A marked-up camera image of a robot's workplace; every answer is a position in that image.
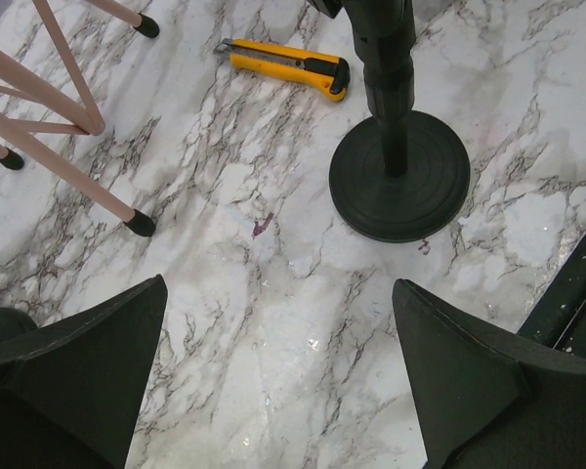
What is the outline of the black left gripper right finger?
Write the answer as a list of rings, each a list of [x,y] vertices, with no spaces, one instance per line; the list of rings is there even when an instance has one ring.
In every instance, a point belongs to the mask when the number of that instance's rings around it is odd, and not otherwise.
[[[427,468],[586,468],[586,359],[393,289]]]

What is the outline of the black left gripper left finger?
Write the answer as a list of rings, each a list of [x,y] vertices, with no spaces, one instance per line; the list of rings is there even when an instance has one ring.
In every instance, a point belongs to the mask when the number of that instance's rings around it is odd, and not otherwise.
[[[122,468],[168,290],[149,278],[39,327],[0,308],[0,468]]]

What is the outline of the black microphone stand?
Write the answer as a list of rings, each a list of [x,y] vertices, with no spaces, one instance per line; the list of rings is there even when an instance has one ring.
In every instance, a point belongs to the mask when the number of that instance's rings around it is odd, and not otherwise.
[[[471,167],[451,127],[413,107],[411,2],[313,5],[329,18],[347,13],[371,112],[332,157],[328,180],[337,212],[357,232],[383,242],[412,242],[438,232],[462,208]]]

